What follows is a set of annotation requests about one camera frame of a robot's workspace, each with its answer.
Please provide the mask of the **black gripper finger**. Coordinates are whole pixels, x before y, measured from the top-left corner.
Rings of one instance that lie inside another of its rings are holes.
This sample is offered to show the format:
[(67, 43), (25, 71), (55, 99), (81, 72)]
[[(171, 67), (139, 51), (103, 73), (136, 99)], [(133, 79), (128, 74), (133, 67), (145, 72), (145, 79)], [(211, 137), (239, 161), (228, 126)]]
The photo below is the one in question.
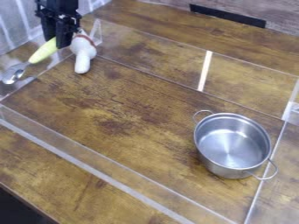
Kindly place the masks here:
[(41, 18), (41, 30), (44, 39), (49, 41), (56, 35), (56, 21), (52, 17)]
[(77, 30), (75, 20), (69, 17), (56, 21), (56, 47), (59, 49), (71, 45), (73, 32)]

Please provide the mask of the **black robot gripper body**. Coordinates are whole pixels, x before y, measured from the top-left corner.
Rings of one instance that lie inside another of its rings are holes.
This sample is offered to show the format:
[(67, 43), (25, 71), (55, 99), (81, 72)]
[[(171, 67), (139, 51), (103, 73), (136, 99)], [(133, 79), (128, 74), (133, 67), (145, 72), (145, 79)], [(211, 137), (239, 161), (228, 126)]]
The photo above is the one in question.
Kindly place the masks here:
[(81, 15), (77, 12), (79, 0), (35, 0), (36, 16), (41, 21), (69, 18), (79, 22)]

